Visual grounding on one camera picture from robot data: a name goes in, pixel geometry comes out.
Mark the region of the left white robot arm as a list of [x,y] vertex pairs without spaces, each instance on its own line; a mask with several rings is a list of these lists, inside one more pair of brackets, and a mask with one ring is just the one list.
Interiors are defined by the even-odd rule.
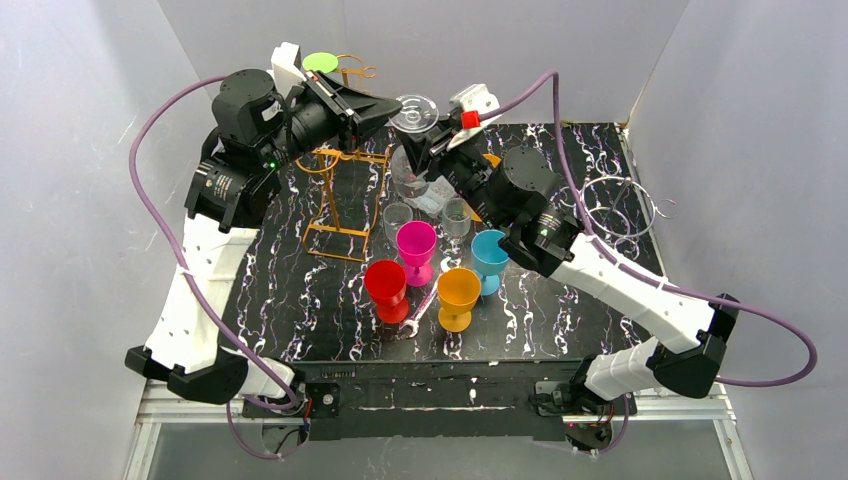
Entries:
[[243,397],[278,411],[298,407],[287,364],[259,357],[222,319],[239,266],[280,193],[280,171],[326,142],[352,153],[396,115],[392,98],[306,70],[284,42],[269,69],[217,76],[204,140],[176,235],[146,193],[140,200],[164,234],[176,269],[163,310],[125,366],[179,397],[223,405]]

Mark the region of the clear wine glass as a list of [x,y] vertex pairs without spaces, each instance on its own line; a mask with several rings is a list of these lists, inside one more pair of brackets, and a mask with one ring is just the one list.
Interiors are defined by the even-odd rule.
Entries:
[[428,190],[428,183],[414,172],[413,142],[436,125],[439,111],[436,103],[421,94],[404,94],[396,98],[401,110],[390,120],[399,145],[390,159],[391,179],[404,199],[418,198]]

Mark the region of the red wine glass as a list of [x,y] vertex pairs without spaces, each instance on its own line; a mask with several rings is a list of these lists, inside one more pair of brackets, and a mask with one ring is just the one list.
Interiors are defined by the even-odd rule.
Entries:
[[409,312],[406,276],[403,267],[392,260],[379,260],[365,272],[364,286],[376,305],[376,315],[386,324],[400,324]]

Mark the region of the green wine glass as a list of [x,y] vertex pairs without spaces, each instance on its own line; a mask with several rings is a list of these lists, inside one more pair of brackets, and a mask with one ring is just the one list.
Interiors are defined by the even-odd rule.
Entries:
[[307,71],[332,73],[339,67],[339,58],[329,52],[315,52],[303,58],[302,67]]

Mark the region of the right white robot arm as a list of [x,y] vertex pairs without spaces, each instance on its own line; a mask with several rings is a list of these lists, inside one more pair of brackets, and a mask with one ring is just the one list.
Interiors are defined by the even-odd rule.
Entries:
[[709,394],[737,319],[725,298],[689,299],[605,246],[581,207],[557,203],[568,172],[552,169],[536,149],[515,147],[490,164],[476,139],[501,107],[485,85],[456,94],[445,115],[413,106],[404,101],[392,125],[414,175],[446,180],[501,233],[499,246],[517,265],[593,296],[648,331],[634,347],[586,357],[564,389],[568,403],[599,407],[649,388]]

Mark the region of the blue wine glass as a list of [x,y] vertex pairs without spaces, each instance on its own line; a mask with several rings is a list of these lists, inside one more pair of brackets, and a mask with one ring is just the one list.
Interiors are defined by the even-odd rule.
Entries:
[[509,263],[509,256],[499,242],[506,234],[488,229],[475,234],[471,243],[472,270],[481,282],[481,295],[496,293],[501,284],[501,274]]

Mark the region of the orange glass yellow foot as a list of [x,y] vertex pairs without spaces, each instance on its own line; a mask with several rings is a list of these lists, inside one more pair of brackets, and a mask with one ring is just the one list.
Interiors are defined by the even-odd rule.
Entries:
[[457,267],[443,273],[437,282],[441,327],[451,333],[467,329],[481,290],[481,281],[472,270]]

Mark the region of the orange glass yellow base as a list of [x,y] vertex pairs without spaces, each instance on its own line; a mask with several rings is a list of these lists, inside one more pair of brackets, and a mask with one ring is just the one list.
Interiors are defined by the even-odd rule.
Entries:
[[[483,158],[490,173],[493,173],[501,163],[501,158],[491,153],[483,153]],[[483,220],[475,211],[471,212],[471,219],[473,222],[483,223]]]

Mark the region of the pink wine glass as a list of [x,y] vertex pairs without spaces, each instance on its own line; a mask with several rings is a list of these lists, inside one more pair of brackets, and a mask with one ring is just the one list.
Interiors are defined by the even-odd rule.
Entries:
[[432,279],[437,240],[435,228],[424,221],[407,222],[398,230],[397,250],[409,286],[423,287]]

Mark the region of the clear stemless glass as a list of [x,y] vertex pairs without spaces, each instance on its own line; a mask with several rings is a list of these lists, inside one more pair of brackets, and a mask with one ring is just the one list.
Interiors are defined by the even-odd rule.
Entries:
[[464,240],[471,228],[472,210],[461,198],[452,198],[441,211],[442,229],[451,243]]

